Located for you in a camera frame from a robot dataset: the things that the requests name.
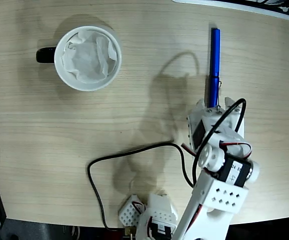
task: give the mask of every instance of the black cable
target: black cable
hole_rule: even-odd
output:
[[[217,130],[217,128],[220,126],[220,124],[229,116],[229,114],[236,108],[238,107],[240,104],[242,105],[242,110],[240,113],[240,117],[237,123],[237,126],[235,129],[239,129],[242,119],[244,118],[245,115],[245,111],[246,111],[246,106],[247,106],[247,102],[244,98],[240,98],[238,101],[236,101],[234,104],[232,104],[227,111],[225,111],[223,113],[223,115],[219,118],[219,120],[215,123],[215,125],[213,125],[213,127],[211,128],[211,130],[209,131],[209,133],[207,134],[207,136],[203,139],[197,153],[196,156],[194,158],[193,161],[193,165],[192,165],[192,181],[193,181],[193,185],[196,184],[197,182],[197,165],[198,165],[198,160],[199,160],[199,156],[201,154],[202,149],[204,148],[204,146],[208,143],[209,139],[211,138],[211,136],[215,133],[215,131]]]
[[[86,169],[87,170],[87,174],[88,174],[88,178],[89,178],[89,181],[91,183],[91,186],[93,188],[93,191],[94,191],[95,196],[96,196],[96,198],[98,200],[98,203],[99,203],[100,213],[101,213],[101,218],[102,218],[103,225],[104,225],[104,227],[107,230],[109,230],[109,231],[118,231],[115,228],[110,228],[110,227],[107,226],[104,206],[103,206],[103,203],[101,201],[101,198],[100,198],[100,195],[98,193],[98,190],[96,188],[96,185],[95,185],[95,183],[94,183],[94,181],[93,181],[93,179],[91,177],[91,167],[92,167],[92,165],[94,165],[94,164],[96,164],[96,163],[98,163],[100,161],[103,161],[103,160],[121,158],[121,157],[129,156],[129,155],[133,155],[133,154],[138,154],[138,153],[141,153],[141,152],[144,152],[144,151],[147,151],[147,150],[151,150],[151,149],[155,149],[155,148],[159,148],[159,147],[165,147],[165,146],[175,147],[179,151],[180,156],[181,156],[181,167],[182,167],[182,173],[183,173],[184,179],[186,180],[188,185],[193,188],[194,185],[190,181],[190,179],[189,179],[189,177],[187,175],[187,172],[186,172],[184,153],[183,153],[182,149],[177,144],[172,143],[172,142],[156,143],[156,144],[153,144],[153,145],[150,145],[150,146],[146,146],[146,147],[143,147],[143,148],[139,148],[139,149],[136,149],[136,150],[126,151],[126,152],[117,153],[117,154],[113,154],[113,155],[109,155],[109,156],[103,156],[103,157],[100,157],[100,158],[98,158],[96,160],[93,160],[92,162],[90,162],[88,164],[88,167]]]
[[[235,129],[234,131],[237,133],[239,131],[239,128],[241,126],[241,123],[243,122],[244,116],[245,116],[245,112],[246,112],[246,108],[247,108],[247,102],[244,99],[244,101],[242,102],[242,108],[241,108],[241,112],[240,112],[240,117],[238,119],[238,122],[236,123]]]

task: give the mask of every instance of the robotic arm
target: robotic arm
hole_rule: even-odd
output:
[[[137,240],[224,240],[230,222],[242,207],[248,188],[257,180],[260,167],[250,159],[252,147],[244,140],[244,109],[229,98],[225,108],[205,108],[200,100],[188,116],[190,145],[200,175],[184,214],[177,225],[177,213],[166,196],[151,194],[139,217]],[[216,129],[217,121],[224,120]]]

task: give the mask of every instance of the wood grain surface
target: wood grain surface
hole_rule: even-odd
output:
[[[79,92],[35,54],[92,24],[116,31],[123,63],[108,87]],[[0,0],[0,193],[8,218],[102,226],[87,164],[136,146],[188,143],[186,116],[205,96],[215,26],[220,102],[246,98],[245,138],[261,165],[233,223],[289,217],[289,21],[171,0]],[[111,227],[130,194],[166,193],[180,214],[191,196],[170,147],[98,163],[92,175]]]

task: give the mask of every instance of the white plastic part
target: white plastic part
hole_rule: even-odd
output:
[[[207,168],[212,172],[217,172],[224,163],[225,152],[219,147],[211,147],[206,144],[199,156],[198,166],[200,168]]]
[[[200,168],[205,168],[211,159],[213,148],[210,144],[206,144],[203,149],[201,150],[199,159],[198,159],[198,166]]]
[[[250,177],[246,180],[246,182],[247,182],[248,184],[253,184],[253,183],[257,180],[257,178],[258,178],[258,176],[259,176],[260,166],[259,166],[259,164],[258,164],[257,162],[255,162],[255,161],[250,160],[249,162],[250,162],[251,165],[252,165],[252,167],[251,167],[252,172],[251,172]]]
[[[171,240],[224,240],[230,222],[241,209],[248,191],[246,187],[227,184],[201,171]],[[199,205],[202,207],[188,229]]]
[[[205,6],[213,6],[213,7],[221,7],[225,9],[235,9],[235,10],[241,10],[251,13],[257,13],[257,14],[263,14],[268,15],[271,17],[276,17],[280,19],[289,20],[289,15],[283,14],[280,12],[270,11],[267,9],[252,7],[252,6],[246,6],[242,4],[236,4],[231,2],[225,2],[225,1],[216,1],[216,0],[173,0],[177,3],[184,3],[184,4],[198,4],[198,5],[205,5]]]
[[[138,196],[131,195],[119,212],[119,220],[125,227],[136,227],[139,223],[140,214],[144,211],[145,205]]]
[[[228,109],[233,103],[233,100],[229,97],[226,98],[226,109]],[[189,140],[190,145],[192,149],[197,152],[199,146],[195,146],[193,135],[198,130],[198,128],[201,128],[201,124],[203,124],[205,134],[204,136],[207,136],[213,125],[219,120],[219,118],[222,116],[222,114],[225,112],[223,108],[217,109],[217,107],[211,107],[211,108],[205,108],[205,102],[203,99],[200,99],[195,108],[192,110],[192,112],[187,117],[187,122],[189,126]],[[235,132],[235,128],[237,126],[239,117],[241,114],[241,110],[239,107],[237,107],[234,111],[232,111],[228,117],[220,124],[220,126],[217,128],[218,133],[213,134],[211,138],[209,139],[208,143],[218,148],[220,141],[223,142],[246,142],[244,140],[245,135],[245,121],[242,119],[240,128],[238,132]],[[235,146],[231,148],[234,150],[231,152],[235,156],[240,157],[243,156],[243,151],[241,151],[241,146]]]
[[[211,158],[208,161],[206,168],[211,172],[218,172],[220,168],[223,166],[225,160],[225,152],[219,148],[212,148]]]
[[[170,205],[171,205],[171,212],[175,216],[175,220],[178,221],[179,215],[178,215],[177,209],[172,202],[170,202]]]
[[[225,110],[228,110],[234,103],[235,101],[231,97],[226,96],[224,98]]]
[[[144,213],[141,214],[139,224],[136,228],[135,239],[151,239],[148,238],[148,223],[151,217],[152,222],[157,223],[161,227],[170,227],[173,233],[177,227],[176,215],[178,215],[173,214],[173,211],[175,211],[175,209],[172,208],[172,204],[166,195],[159,196],[150,193],[147,208]]]

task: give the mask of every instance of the black mug handle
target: black mug handle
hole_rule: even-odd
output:
[[[41,64],[53,64],[55,63],[55,51],[55,46],[41,48],[36,51],[35,59]]]

